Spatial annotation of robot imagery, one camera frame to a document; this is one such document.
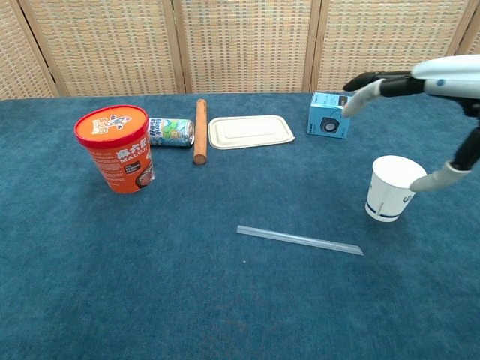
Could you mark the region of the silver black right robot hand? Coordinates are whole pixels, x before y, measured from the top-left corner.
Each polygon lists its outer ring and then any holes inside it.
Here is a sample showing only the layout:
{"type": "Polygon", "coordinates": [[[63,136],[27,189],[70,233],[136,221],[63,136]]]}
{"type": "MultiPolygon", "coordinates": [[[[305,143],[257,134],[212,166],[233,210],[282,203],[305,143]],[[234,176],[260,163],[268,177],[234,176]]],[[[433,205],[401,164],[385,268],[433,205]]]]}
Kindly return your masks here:
{"type": "MultiPolygon", "coordinates": [[[[425,93],[458,103],[465,116],[479,118],[479,56],[453,55],[416,64],[412,70],[361,73],[343,86],[354,92],[342,110],[351,117],[375,98],[425,93]]],[[[479,128],[472,130],[441,169],[415,180],[413,192],[447,188],[468,175],[479,161],[479,128]]]]}

